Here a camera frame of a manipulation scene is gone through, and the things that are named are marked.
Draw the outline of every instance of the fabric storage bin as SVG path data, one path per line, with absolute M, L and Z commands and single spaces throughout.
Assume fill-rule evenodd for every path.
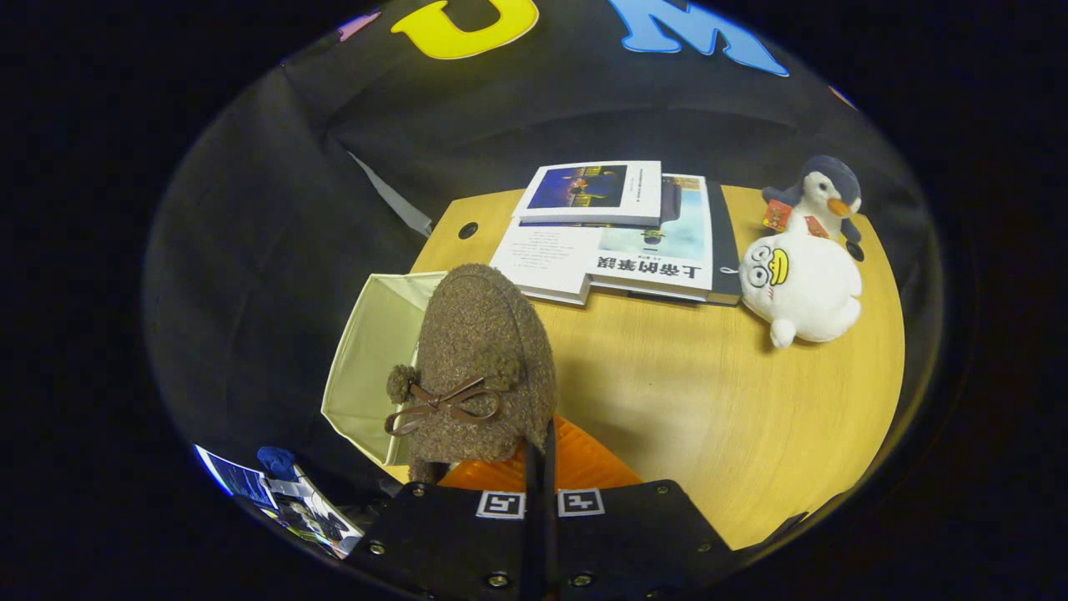
M 372 273 L 337 344 L 323 415 L 380 468 L 408 463 L 405 439 L 384 430 L 386 417 L 402 409 L 386 394 L 386 380 L 393 366 L 415 365 L 426 304 L 445 273 Z

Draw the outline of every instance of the plush toy tag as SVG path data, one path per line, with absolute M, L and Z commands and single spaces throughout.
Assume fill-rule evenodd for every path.
M 786 220 L 790 218 L 794 207 L 775 199 L 768 201 L 768 210 L 764 213 L 764 225 L 778 232 L 786 231 Z
M 812 234 L 814 236 L 826 237 L 827 239 L 831 239 L 831 235 L 827 233 L 827 230 L 823 228 L 823 225 L 820 225 L 819 221 L 815 217 L 813 217 L 812 215 L 808 215 L 807 217 L 805 217 L 804 218 L 804 222 L 808 224 L 808 233 L 810 234 Z

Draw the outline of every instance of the printed picture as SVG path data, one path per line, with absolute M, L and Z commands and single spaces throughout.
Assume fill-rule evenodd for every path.
M 601 234 L 600 250 L 631 254 L 654 254 L 703 260 L 709 232 L 705 231 L 701 181 L 676 177 L 681 188 L 677 219 L 663 221 L 659 228 L 607 227 Z
M 626 177 L 626 164 L 550 169 L 528 208 L 618 207 Z
M 362 536 L 324 503 L 318 491 L 311 497 L 274 493 L 274 500 L 278 511 L 261 510 L 294 535 L 329 550 L 339 559 L 347 557 Z
M 294 536 L 315 543 L 331 557 L 344 559 L 363 536 L 323 497 L 298 466 L 295 465 L 294 471 L 301 487 L 294 487 L 294 490 L 297 494 L 304 494 L 300 492 L 303 490 L 307 496 L 279 493 L 268 488 L 269 483 L 263 472 L 222 459 L 200 446 L 194 445 L 194 448 L 204 466 L 227 494 L 250 500 L 265 516 Z
M 226 461 L 221 457 L 193 445 L 204 466 L 226 494 L 240 495 L 263 507 L 278 508 L 274 500 L 263 486 L 264 473 Z

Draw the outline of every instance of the stuffed toy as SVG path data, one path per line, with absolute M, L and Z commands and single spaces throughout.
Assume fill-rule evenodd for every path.
M 742 302 L 771 322 L 771 343 L 833 341 L 861 315 L 861 273 L 842 246 L 803 231 L 761 237 L 739 266 Z
M 410 437 L 409 478 L 436 484 L 450 464 L 503 461 L 529 440 L 543 453 L 556 409 L 545 329 L 497 269 L 461 265 L 430 296 L 415 366 L 396 366 L 387 392 L 410 405 L 386 431 Z M 406 422 L 399 424 L 398 418 Z
M 764 188 L 761 195 L 766 202 L 774 200 L 791 207 L 785 231 L 812 231 L 815 225 L 810 224 L 812 219 L 806 220 L 812 217 L 818 223 L 813 231 L 817 235 L 836 241 L 842 233 L 854 244 L 861 240 L 860 230 L 849 220 L 861 208 L 861 186 L 849 165 L 833 156 L 810 158 L 801 165 L 797 184 L 785 190 Z

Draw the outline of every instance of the brown bow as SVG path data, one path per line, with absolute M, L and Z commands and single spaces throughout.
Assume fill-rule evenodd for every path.
M 497 416 L 497 412 L 501 409 L 501 398 L 493 391 L 487 391 L 485 389 L 473 389 L 478 384 L 482 384 L 484 378 L 471 378 L 460 383 L 458 386 L 452 391 L 445 393 L 444 395 L 431 395 L 426 391 L 422 390 L 419 384 L 411 382 L 408 384 L 408 392 L 415 396 L 419 400 L 423 401 L 425 405 L 417 406 L 411 409 L 406 409 L 404 411 L 390 414 L 386 418 L 386 433 L 391 437 L 404 437 L 405 434 L 411 433 L 412 430 L 419 428 L 422 424 L 421 420 L 414 420 L 405 424 L 404 426 L 394 429 L 393 424 L 396 418 L 402 415 L 425 415 L 428 413 L 436 413 L 444 405 L 449 409 L 449 415 L 453 418 L 467 424 L 486 424 Z M 477 395 L 489 395 L 493 397 L 493 411 L 489 412 L 489 415 L 478 416 L 473 413 L 467 412 L 456 406 L 462 404 L 464 401 L 475 397 Z

